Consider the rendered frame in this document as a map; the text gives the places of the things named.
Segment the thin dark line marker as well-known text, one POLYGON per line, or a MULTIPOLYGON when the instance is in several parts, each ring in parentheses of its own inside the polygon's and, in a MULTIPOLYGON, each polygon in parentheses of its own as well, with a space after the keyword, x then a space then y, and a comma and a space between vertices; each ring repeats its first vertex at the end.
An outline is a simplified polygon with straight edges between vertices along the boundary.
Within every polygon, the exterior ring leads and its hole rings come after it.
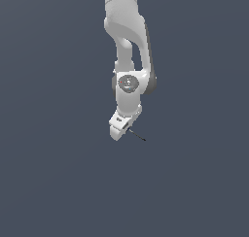
POLYGON ((140 138, 143 141, 146 141, 146 139, 142 138, 141 136, 139 136, 138 134, 136 134, 134 131, 132 131, 130 128, 128 129, 129 132, 131 132, 132 134, 134 134, 136 137, 140 138))

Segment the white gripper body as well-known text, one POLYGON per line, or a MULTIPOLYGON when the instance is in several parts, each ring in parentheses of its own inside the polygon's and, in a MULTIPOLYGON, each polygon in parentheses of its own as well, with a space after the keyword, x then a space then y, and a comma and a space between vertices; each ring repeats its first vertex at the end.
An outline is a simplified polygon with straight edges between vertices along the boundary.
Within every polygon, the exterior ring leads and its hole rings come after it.
POLYGON ((118 111, 115 111, 115 113, 109 120, 109 124, 117 128, 119 131, 127 130, 133 125, 133 123, 136 121, 136 119, 140 116, 141 113, 141 105, 138 106, 138 109, 135 114, 130 117, 122 116, 118 111))

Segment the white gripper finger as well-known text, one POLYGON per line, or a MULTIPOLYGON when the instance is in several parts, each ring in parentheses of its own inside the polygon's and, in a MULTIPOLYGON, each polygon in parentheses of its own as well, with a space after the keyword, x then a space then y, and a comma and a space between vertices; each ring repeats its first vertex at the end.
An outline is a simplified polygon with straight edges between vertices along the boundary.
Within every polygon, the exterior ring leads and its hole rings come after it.
POLYGON ((110 136, 115 140, 119 141, 120 138, 125 134, 124 130, 119 130, 113 125, 110 126, 110 136))

